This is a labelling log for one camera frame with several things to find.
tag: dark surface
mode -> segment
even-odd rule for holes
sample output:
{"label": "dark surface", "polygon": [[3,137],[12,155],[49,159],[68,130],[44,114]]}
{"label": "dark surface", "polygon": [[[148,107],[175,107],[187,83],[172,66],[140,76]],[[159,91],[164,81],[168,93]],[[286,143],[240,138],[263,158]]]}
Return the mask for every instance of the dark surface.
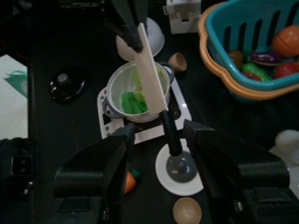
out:
{"label": "dark surface", "polygon": [[[177,75],[191,119],[270,149],[280,130],[299,130],[299,94],[291,93],[254,104],[238,102],[220,79],[202,63],[199,35],[172,35],[161,5],[151,5],[149,18],[163,29],[165,43],[156,61],[181,53],[187,72]],[[31,191],[32,223],[44,223],[52,206],[52,179],[69,157],[100,139],[97,96],[108,78],[125,62],[117,56],[116,36],[99,18],[85,18],[36,44],[31,58],[29,138],[35,145],[35,179]],[[88,88],[68,104],[49,94],[52,76],[69,65],[88,71]],[[125,196],[123,223],[175,223],[172,206],[179,196],[168,193],[155,175],[155,158],[163,137],[135,147],[132,167],[141,181]],[[203,221],[211,223],[204,192],[192,196],[202,205]]]}

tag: toy fruit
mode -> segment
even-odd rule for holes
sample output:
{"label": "toy fruit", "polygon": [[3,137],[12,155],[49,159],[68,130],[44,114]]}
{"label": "toy fruit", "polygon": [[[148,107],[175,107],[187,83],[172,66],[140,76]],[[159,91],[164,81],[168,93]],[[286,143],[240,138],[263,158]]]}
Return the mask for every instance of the toy fruit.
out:
{"label": "toy fruit", "polygon": [[299,63],[294,61],[288,61],[275,68],[274,79],[283,78],[287,75],[296,74],[296,73],[299,73]]}
{"label": "toy fruit", "polygon": [[136,179],[131,172],[125,175],[125,194],[132,191],[132,189],[136,187]]}
{"label": "toy fruit", "polygon": [[251,62],[243,65],[242,72],[255,74],[262,79],[262,81],[272,80],[272,78],[267,75],[267,72]]}
{"label": "toy fruit", "polygon": [[279,52],[252,52],[250,60],[260,65],[276,65],[282,62],[283,57]]}
{"label": "toy fruit", "polygon": [[243,58],[244,58],[243,52],[231,50],[231,51],[228,51],[228,56],[235,64],[236,68],[240,70],[242,65],[243,65]]}
{"label": "toy fruit", "polygon": [[299,55],[299,25],[287,26],[275,35],[272,48],[284,58]]}
{"label": "toy fruit", "polygon": [[247,73],[243,72],[243,74],[254,81],[262,81],[262,79],[254,74],[254,73]]}

